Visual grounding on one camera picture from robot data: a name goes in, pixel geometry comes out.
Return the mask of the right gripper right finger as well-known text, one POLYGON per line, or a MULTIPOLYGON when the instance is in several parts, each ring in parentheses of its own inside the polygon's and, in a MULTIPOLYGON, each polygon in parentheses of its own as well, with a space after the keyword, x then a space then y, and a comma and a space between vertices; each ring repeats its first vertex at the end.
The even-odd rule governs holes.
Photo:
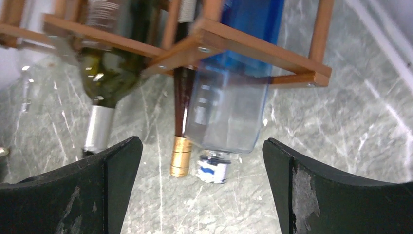
POLYGON ((283 234, 410 234, 413 184, 357 176, 269 138, 263 159, 283 234))

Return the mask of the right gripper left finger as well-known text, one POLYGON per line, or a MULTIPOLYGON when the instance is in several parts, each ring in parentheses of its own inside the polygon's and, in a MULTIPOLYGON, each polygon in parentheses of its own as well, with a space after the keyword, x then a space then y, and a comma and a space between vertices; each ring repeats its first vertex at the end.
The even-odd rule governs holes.
POLYGON ((118 234, 143 151, 132 136, 98 154, 0 186, 3 234, 118 234))

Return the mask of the blue glass bottle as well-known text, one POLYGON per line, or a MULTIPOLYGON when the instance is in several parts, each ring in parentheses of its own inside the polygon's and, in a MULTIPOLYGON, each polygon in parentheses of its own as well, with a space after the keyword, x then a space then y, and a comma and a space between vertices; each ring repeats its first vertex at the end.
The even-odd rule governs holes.
MULTIPOLYGON (((227 0, 221 23, 276 44, 282 0, 227 0)), ((222 184, 230 154, 250 153, 258 140, 272 66, 227 50, 199 63, 185 136, 203 148, 197 177, 222 184)))

